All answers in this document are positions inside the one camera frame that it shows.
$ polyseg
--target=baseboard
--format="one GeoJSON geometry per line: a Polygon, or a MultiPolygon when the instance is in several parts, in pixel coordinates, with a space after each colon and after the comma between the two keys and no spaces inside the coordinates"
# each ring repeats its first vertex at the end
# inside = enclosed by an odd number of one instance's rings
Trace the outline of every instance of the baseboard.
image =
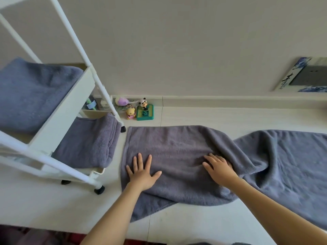
{"type": "MultiPolygon", "coordinates": [[[[144,96],[125,96],[138,100],[144,96]]],[[[220,107],[327,109],[327,95],[320,96],[145,96],[155,107],[220,107]]]]}

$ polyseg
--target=tile floor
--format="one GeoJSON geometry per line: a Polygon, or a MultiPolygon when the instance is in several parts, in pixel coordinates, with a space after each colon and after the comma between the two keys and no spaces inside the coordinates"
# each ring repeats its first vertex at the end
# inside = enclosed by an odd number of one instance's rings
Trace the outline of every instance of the tile floor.
{"type": "MultiPolygon", "coordinates": [[[[327,111],[306,109],[156,107],[155,119],[126,120],[126,126],[204,125],[232,139],[261,129],[327,133],[327,111]]],[[[97,196],[88,185],[62,186],[0,165],[0,224],[87,233],[121,193],[119,164],[126,133],[113,162],[100,176],[106,186],[97,196]]],[[[244,204],[176,204],[130,224],[127,238],[161,243],[209,239],[232,243],[275,244],[244,204]]]]}

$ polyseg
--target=blanket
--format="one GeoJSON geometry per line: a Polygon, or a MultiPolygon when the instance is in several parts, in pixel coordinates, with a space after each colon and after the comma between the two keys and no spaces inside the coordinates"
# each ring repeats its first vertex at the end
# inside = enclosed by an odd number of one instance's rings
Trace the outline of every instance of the blanket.
{"type": "Polygon", "coordinates": [[[0,130],[37,133],[82,74],[73,66],[11,61],[0,71],[0,130]]]}
{"type": "Polygon", "coordinates": [[[106,168],[112,161],[121,123],[114,115],[100,119],[77,117],[52,153],[52,157],[72,168],[106,168]]]}
{"type": "Polygon", "coordinates": [[[327,229],[327,135],[265,130],[236,140],[204,126],[130,127],[121,163],[152,155],[151,173],[162,175],[141,193],[131,221],[177,202],[201,206],[230,203],[237,196],[217,185],[202,166],[203,155],[226,158],[239,177],[306,220],[327,229]]]}

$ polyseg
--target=forearm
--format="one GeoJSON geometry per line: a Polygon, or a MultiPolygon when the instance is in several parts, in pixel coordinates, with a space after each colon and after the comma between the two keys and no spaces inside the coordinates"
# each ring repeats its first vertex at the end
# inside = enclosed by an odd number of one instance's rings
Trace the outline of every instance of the forearm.
{"type": "Polygon", "coordinates": [[[81,245],[121,245],[141,191],[127,185],[123,193],[92,228],[81,245]]]}
{"type": "Polygon", "coordinates": [[[278,244],[327,244],[327,234],[265,196],[243,179],[231,183],[234,192],[278,244]]]}

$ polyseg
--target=green square box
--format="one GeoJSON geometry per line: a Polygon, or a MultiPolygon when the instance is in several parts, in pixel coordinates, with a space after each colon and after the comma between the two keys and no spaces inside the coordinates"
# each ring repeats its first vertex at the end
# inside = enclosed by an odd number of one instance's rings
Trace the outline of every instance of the green square box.
{"type": "Polygon", "coordinates": [[[143,111],[143,108],[141,106],[138,106],[137,107],[137,112],[136,112],[136,119],[137,120],[151,120],[151,119],[154,119],[153,105],[149,105],[149,116],[143,117],[142,116],[142,111],[143,111]]]}

